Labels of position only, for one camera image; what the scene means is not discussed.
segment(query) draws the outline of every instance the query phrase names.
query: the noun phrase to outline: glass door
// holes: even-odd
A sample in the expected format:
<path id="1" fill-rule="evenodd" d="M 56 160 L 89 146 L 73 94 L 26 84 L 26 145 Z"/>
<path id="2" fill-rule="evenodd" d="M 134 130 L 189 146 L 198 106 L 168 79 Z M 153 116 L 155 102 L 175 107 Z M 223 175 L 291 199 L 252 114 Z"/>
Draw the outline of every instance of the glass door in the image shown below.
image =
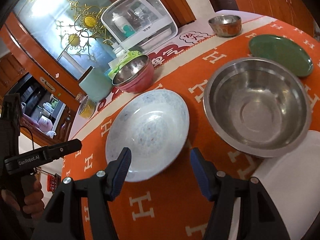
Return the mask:
<path id="1" fill-rule="evenodd" d="M 111 47 L 115 40 L 100 20 L 113 1 L 20 0 L 14 13 L 42 48 L 78 80 L 91 65 L 107 71 L 116 57 Z"/>

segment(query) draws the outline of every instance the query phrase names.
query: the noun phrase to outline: white appliance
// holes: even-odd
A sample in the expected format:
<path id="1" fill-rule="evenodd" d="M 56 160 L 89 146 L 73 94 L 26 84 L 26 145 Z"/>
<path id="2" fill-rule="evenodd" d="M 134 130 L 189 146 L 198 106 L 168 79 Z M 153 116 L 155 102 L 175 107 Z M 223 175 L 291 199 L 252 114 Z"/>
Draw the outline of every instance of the white appliance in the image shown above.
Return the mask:
<path id="1" fill-rule="evenodd" d="M 144 54 L 178 33 L 160 0 L 118 0 L 104 11 L 101 21 L 122 48 Z"/>

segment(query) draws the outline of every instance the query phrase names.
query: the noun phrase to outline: light green cup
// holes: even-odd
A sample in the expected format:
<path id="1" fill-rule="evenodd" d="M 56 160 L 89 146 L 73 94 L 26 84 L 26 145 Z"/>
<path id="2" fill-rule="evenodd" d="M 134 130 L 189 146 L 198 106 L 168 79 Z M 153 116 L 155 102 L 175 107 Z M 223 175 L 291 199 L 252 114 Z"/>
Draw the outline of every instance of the light green cup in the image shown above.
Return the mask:
<path id="1" fill-rule="evenodd" d="M 95 67 L 79 83 L 79 86 L 94 102 L 100 102 L 106 98 L 113 88 L 112 81 Z"/>

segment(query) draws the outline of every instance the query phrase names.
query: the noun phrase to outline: green plate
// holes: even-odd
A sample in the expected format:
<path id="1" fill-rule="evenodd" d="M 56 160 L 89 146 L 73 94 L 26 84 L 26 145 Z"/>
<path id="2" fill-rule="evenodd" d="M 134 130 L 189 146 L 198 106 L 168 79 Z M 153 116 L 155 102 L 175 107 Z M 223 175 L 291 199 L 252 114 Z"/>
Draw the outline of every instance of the green plate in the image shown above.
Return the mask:
<path id="1" fill-rule="evenodd" d="M 306 77 L 313 70 L 313 63 L 307 52 L 289 39 L 275 35 L 259 35 L 249 42 L 254 57 L 273 60 L 289 69 L 298 77 Z"/>

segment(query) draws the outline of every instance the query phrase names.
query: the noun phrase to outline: screw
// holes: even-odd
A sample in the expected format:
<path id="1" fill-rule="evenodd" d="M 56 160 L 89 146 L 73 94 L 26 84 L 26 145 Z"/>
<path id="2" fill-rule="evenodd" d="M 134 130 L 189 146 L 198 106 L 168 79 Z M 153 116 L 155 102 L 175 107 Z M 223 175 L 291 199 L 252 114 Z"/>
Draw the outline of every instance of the screw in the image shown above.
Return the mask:
<path id="1" fill-rule="evenodd" d="M 70 177 L 65 177 L 64 179 L 63 179 L 63 183 L 64 184 L 68 184 L 68 183 L 70 183 L 71 182 L 71 178 Z"/>
<path id="2" fill-rule="evenodd" d="M 256 178 L 256 177 L 252 177 L 252 178 L 250 179 L 250 181 L 251 181 L 253 184 L 258 184 L 258 183 L 259 183 L 259 180 L 258 180 L 258 178 Z"/>
<path id="3" fill-rule="evenodd" d="M 96 173 L 96 175 L 97 175 L 99 178 L 103 177 L 105 174 L 106 174 L 105 171 L 98 171 L 98 172 Z"/>
<path id="4" fill-rule="evenodd" d="M 224 177 L 226 175 L 226 173 L 224 171 L 217 171 L 217 176 L 218 177 Z"/>

